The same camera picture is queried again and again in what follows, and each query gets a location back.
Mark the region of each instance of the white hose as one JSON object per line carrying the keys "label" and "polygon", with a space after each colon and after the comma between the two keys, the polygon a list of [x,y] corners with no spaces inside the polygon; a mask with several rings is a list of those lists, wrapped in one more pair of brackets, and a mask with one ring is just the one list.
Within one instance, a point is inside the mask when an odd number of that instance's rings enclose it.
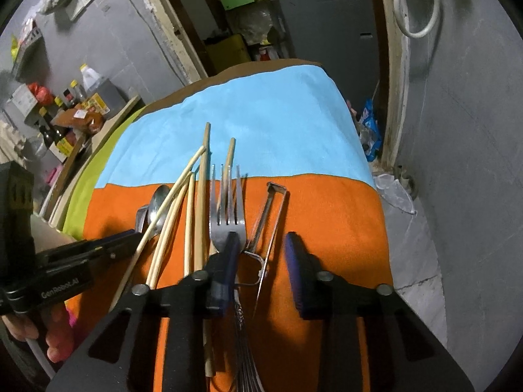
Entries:
{"label": "white hose", "polygon": [[439,16],[439,9],[440,9],[440,0],[434,0],[434,6],[432,8],[432,16],[430,17],[430,20],[428,21],[428,24],[426,27],[424,27],[419,32],[411,32],[407,30],[405,23],[403,22],[403,13],[401,11],[401,8],[399,6],[399,0],[394,0],[394,18],[396,18],[396,23],[403,32],[403,34],[409,38],[423,38],[425,35],[427,35],[432,28],[434,28],[434,25],[436,24],[436,21],[438,20]]}

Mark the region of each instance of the electrical wire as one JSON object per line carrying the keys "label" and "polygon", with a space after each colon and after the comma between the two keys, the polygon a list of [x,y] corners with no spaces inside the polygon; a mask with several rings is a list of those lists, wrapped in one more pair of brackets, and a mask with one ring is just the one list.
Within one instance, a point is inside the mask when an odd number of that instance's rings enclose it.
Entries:
{"label": "electrical wire", "polygon": [[129,2],[131,3],[131,5],[133,6],[134,10],[136,11],[137,15],[140,17],[140,19],[147,25],[147,28],[149,29],[149,31],[151,32],[151,35],[153,36],[154,40],[156,41],[156,44],[158,44],[158,47],[161,51],[161,54],[164,56],[164,59],[165,61],[167,62],[167,64],[169,65],[169,68],[171,68],[171,70],[173,71],[174,75],[176,76],[176,78],[178,78],[180,80],[180,82],[186,86],[188,84],[188,81],[185,79],[185,78],[182,78],[179,73],[176,71],[176,69],[174,68],[174,66],[171,64],[171,61],[169,60],[169,57],[166,55],[163,47],[161,46],[160,42],[158,41],[158,38],[156,38],[156,35],[155,33],[153,32],[153,29],[150,27],[150,25],[147,23],[147,21],[145,20],[145,18],[142,16],[142,13],[140,13],[140,11],[138,10],[138,8],[136,7],[136,5],[134,4],[134,2],[132,0],[129,0]]}
{"label": "electrical wire", "polygon": [[430,16],[430,20],[427,23],[427,26],[425,26],[421,31],[419,32],[411,32],[407,30],[405,26],[405,22],[403,21],[403,13],[401,11],[401,7],[399,6],[399,0],[394,0],[394,18],[396,18],[396,23],[403,33],[403,35],[412,38],[412,39],[418,39],[423,38],[425,35],[427,35],[432,28],[434,28],[434,25],[436,24],[436,21],[438,20],[439,16],[439,10],[440,10],[440,0],[434,0],[434,6],[432,8],[432,15]]}

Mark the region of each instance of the orange fabric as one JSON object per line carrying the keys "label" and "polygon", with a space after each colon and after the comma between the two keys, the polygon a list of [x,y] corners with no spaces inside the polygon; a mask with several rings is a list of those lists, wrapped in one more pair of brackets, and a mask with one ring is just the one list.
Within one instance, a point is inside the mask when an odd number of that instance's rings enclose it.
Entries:
{"label": "orange fabric", "polygon": [[[323,266],[347,281],[376,287],[392,284],[388,242],[380,200],[375,190],[363,182],[327,175],[304,174],[278,178],[248,178],[245,181],[245,212],[250,233],[266,198],[266,183],[282,184],[290,192],[287,209],[276,242],[256,316],[252,314],[256,288],[241,289],[242,306],[247,314],[249,343],[267,392],[316,391],[320,358],[320,321],[303,321],[295,310],[285,261],[282,237],[296,231],[307,249],[320,258]],[[137,209],[151,198],[157,185],[124,188],[108,184],[96,189],[87,213],[84,236],[105,237],[134,227]],[[276,211],[271,211],[269,225]],[[181,210],[171,252],[166,257],[158,287],[177,283],[183,275],[185,203]],[[150,266],[152,244],[145,250],[135,276],[142,282]],[[241,260],[240,278],[256,275],[258,266]],[[127,261],[119,263],[96,281],[93,289],[70,300],[68,307],[78,315],[77,328],[87,334],[107,312]],[[363,324],[360,323],[360,341]],[[160,336],[165,335],[165,323]],[[234,364],[234,330],[231,319],[213,320],[212,339],[216,377],[211,389],[227,391]],[[156,364],[155,391],[161,386],[161,356]],[[362,346],[366,356],[366,347]],[[364,390],[369,389],[368,367],[363,358]]]}

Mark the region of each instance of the fork tine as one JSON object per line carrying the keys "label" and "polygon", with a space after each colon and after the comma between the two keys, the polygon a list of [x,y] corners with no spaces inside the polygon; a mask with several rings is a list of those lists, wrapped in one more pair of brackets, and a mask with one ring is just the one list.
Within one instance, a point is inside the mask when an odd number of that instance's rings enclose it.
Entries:
{"label": "fork tine", "polygon": [[225,187],[225,184],[223,184],[223,165],[222,165],[222,178],[220,180],[220,197],[219,197],[219,202],[220,202],[220,220],[218,221],[218,224],[219,225],[226,225],[227,224],[227,220],[226,220],[226,194],[227,194],[227,188]]}
{"label": "fork tine", "polygon": [[245,225],[245,212],[243,209],[242,177],[240,165],[236,165],[236,219],[237,223]]}
{"label": "fork tine", "polygon": [[229,165],[227,167],[227,224],[236,224],[234,221],[234,209],[232,208],[232,169]]}
{"label": "fork tine", "polygon": [[211,186],[209,188],[209,234],[213,223],[218,222],[218,214],[216,213],[216,189],[215,189],[215,165],[211,166]]}

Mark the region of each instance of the brown fabric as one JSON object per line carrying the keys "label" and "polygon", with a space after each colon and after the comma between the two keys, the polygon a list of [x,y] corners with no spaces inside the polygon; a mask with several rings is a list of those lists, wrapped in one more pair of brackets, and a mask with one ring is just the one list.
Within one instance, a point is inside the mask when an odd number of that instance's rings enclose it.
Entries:
{"label": "brown fabric", "polygon": [[299,65],[315,65],[321,67],[321,64],[319,63],[300,59],[278,59],[242,63],[241,65],[236,65],[226,69],[213,77],[204,78],[193,82],[186,87],[180,88],[178,91],[175,91],[167,97],[149,104],[145,109],[143,109],[142,113],[136,118],[136,120],[140,119],[142,116],[147,115],[148,113],[153,113],[160,109],[171,107],[174,104],[182,103],[182,101],[184,101],[186,98],[196,94],[199,91],[205,90],[205,88],[210,86],[224,84],[235,78],[248,77],[250,75],[257,73],[260,74],[262,72],[274,72],[276,70],[288,68],[289,66]]}

